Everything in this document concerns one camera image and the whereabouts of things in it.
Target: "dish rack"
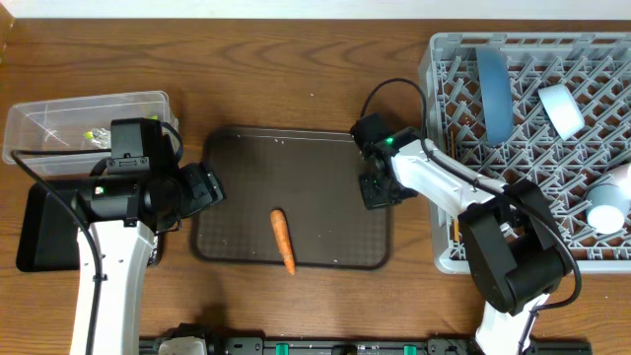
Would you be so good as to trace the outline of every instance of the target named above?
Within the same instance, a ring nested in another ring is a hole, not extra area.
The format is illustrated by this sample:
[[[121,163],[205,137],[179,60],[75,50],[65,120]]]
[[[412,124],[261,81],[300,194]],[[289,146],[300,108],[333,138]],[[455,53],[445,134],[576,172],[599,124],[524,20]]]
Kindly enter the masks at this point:
[[[508,58],[514,129],[497,147],[486,145],[478,46],[497,47]],[[586,222],[590,203],[584,198],[607,178],[606,170],[631,161],[631,34],[436,34],[419,75],[428,95],[429,136],[439,147],[488,177],[537,183],[583,272],[631,272],[630,216],[620,231],[597,234]],[[568,87],[586,121],[567,141],[536,93],[556,84]],[[436,265],[468,273],[452,217],[433,203],[430,213]],[[511,229],[506,234],[517,237]]]

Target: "carrot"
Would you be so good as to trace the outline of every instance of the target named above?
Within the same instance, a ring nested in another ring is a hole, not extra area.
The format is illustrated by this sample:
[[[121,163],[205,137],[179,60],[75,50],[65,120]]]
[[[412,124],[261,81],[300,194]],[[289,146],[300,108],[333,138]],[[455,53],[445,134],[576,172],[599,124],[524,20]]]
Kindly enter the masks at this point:
[[[274,230],[274,237],[280,254],[283,255],[283,262],[290,274],[296,273],[296,262],[294,261],[294,253],[292,252],[292,244],[289,240],[289,230],[287,228],[287,220],[283,211],[275,209],[269,215]]]

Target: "white wall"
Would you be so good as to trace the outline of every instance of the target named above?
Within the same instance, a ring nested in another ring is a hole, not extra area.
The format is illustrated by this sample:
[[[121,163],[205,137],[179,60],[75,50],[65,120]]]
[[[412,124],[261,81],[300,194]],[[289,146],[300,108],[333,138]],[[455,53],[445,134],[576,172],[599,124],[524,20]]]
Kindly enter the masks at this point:
[[[631,0],[0,0],[16,18],[631,20]]]

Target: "wooden table top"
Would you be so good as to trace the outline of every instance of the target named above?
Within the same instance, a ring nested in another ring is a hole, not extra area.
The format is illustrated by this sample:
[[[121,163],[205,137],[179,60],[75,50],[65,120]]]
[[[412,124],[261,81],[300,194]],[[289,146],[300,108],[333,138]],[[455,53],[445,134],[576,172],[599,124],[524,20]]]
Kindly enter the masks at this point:
[[[0,112],[20,102],[164,90],[180,119],[184,159],[198,161],[206,136],[226,124],[347,131],[381,80],[417,79],[438,32],[607,32],[629,22],[18,20],[0,65]],[[373,110],[399,127],[418,124],[416,94],[391,86]],[[32,181],[0,164],[0,353],[67,353],[77,272],[15,267]],[[483,302],[469,276],[437,270],[428,202],[394,208],[389,262],[374,272],[205,263],[189,252],[189,222],[167,236],[147,271],[142,335],[180,322],[220,333],[269,336],[426,338],[468,336]],[[586,275],[581,299],[543,313],[539,339],[590,341],[596,354],[631,352],[631,276]],[[567,278],[553,299],[573,288]]]

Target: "plastic bin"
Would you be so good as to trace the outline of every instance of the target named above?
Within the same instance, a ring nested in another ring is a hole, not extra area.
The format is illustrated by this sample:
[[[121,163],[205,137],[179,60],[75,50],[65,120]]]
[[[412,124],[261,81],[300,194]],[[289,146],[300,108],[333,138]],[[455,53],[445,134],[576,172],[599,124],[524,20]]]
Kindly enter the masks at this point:
[[[17,104],[9,109],[2,159],[7,164],[15,164],[10,156],[13,149],[97,149],[84,138],[84,133],[93,128],[109,129],[113,119],[151,116],[177,129],[169,97],[161,91]],[[89,173],[107,156],[108,153],[25,157],[24,162],[43,176],[73,175]]]
[[[475,47],[494,46],[508,57],[514,129],[488,147]],[[552,214],[583,272],[631,272],[631,221],[611,235],[597,234],[585,218],[590,187],[608,169],[631,160],[631,34],[436,34],[419,67],[428,95],[430,137],[456,159],[491,178],[527,178],[550,200]],[[563,141],[536,90],[564,84],[586,126]],[[462,239],[452,218],[430,205],[435,263],[447,273],[468,273]],[[516,237],[513,230],[507,236]]]

